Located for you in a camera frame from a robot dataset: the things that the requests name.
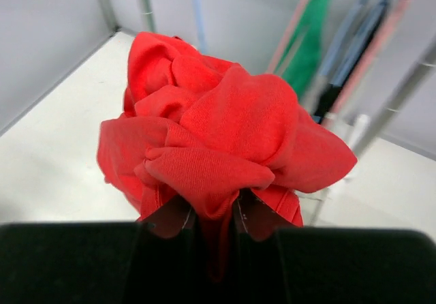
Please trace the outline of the green tank top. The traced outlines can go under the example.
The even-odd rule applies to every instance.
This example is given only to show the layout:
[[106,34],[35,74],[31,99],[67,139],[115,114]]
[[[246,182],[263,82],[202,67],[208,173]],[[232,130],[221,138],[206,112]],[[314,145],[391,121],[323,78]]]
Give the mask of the green tank top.
[[308,0],[275,68],[298,97],[311,85],[322,55],[324,22],[331,0]]

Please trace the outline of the blue hanger with black top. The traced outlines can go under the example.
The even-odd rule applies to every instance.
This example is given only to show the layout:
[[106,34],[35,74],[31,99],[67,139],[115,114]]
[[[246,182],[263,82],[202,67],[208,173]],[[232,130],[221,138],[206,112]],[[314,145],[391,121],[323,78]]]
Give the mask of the blue hanger with black top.
[[334,35],[315,79],[321,85],[342,85],[391,0],[357,0]]

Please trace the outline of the black tank top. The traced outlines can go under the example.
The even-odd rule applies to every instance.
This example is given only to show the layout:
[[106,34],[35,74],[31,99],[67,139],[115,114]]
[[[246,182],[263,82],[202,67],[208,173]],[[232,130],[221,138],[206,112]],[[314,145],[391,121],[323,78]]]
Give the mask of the black tank top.
[[391,0],[380,0],[367,17],[361,22],[354,33],[350,45],[347,47],[345,56],[342,58],[333,76],[323,87],[323,93],[318,97],[318,103],[314,113],[311,115],[317,124],[321,124],[325,115],[332,108],[334,101],[339,96],[345,82],[359,62],[363,52],[372,40],[381,21],[390,7]]

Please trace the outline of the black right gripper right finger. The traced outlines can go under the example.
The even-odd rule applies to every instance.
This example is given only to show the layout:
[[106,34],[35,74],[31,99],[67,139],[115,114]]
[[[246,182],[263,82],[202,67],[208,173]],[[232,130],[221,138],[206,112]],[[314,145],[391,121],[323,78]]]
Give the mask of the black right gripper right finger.
[[233,205],[240,303],[434,303],[415,230],[298,227],[245,189]]

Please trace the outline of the light blue wire hanger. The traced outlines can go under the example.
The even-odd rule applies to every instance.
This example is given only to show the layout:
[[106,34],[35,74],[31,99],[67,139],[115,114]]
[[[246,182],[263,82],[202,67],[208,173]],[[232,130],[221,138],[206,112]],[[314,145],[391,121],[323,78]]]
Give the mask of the light blue wire hanger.
[[208,52],[206,34],[204,30],[204,22],[201,8],[201,0],[191,0],[193,6],[193,15],[196,24],[196,33],[198,38],[198,48],[202,54]]

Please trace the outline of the red tank top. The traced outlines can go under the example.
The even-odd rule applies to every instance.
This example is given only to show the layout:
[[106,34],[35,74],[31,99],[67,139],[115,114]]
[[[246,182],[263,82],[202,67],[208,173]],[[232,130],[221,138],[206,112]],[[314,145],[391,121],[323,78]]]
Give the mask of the red tank top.
[[242,189],[301,226],[297,193],[336,183],[357,158],[280,77],[142,32],[129,52],[123,112],[101,124],[97,163],[141,218],[183,197],[199,217],[210,274],[221,279]]

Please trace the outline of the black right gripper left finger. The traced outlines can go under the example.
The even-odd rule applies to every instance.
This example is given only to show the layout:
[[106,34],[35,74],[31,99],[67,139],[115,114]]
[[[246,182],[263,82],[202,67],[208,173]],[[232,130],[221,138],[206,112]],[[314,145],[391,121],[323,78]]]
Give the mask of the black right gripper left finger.
[[193,303],[193,209],[142,222],[6,224],[2,303]]

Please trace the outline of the white clothes rack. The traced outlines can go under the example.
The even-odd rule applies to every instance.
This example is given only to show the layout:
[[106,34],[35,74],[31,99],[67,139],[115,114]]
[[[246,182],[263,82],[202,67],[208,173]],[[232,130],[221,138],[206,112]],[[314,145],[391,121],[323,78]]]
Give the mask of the white clothes rack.
[[[300,0],[201,0],[208,55],[235,61],[249,72],[265,72]],[[177,35],[198,47],[191,0],[144,0],[144,17],[153,29]],[[405,33],[425,25],[435,4],[411,0],[384,49],[367,70],[359,88],[337,113],[334,130],[342,132],[346,119],[357,113],[371,117],[363,138],[374,139],[393,121],[403,118],[417,92],[435,74],[419,67],[421,54],[407,53]]]

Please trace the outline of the pink hanger far right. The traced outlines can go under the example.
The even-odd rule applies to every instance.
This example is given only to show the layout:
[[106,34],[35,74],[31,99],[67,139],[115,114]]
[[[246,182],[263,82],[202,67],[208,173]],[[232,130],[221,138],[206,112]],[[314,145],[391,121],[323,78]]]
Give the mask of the pink hanger far right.
[[[359,62],[345,82],[339,96],[334,101],[332,108],[325,115],[320,125],[330,130],[334,128],[337,113],[341,112],[341,110],[347,106],[348,99],[351,98],[355,90],[359,88],[367,70],[371,67],[379,52],[384,49],[384,46],[395,32],[410,1],[411,0],[391,0],[390,7],[384,19],[381,21],[372,40],[369,42]],[[326,85],[327,84],[321,85],[315,81],[309,92],[304,96],[302,105],[311,115],[314,113],[318,103],[318,97],[323,93],[322,89]]]

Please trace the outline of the pink wire hanger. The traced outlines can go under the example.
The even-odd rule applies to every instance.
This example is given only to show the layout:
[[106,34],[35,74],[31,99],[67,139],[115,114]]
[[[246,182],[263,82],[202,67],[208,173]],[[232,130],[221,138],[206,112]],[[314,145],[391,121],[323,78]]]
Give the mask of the pink wire hanger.
[[278,66],[278,63],[280,61],[281,56],[283,55],[283,52],[285,50],[285,47],[288,44],[289,39],[292,36],[292,33],[295,30],[295,27],[302,15],[302,13],[304,12],[307,4],[308,4],[309,0],[300,0],[298,2],[298,5],[296,6],[296,9],[294,10],[294,13],[287,25],[287,27],[285,28],[285,31],[278,43],[278,46],[276,48],[276,50],[274,51],[272,58],[268,64],[268,67],[266,69],[266,73],[267,74],[272,74],[276,67]]

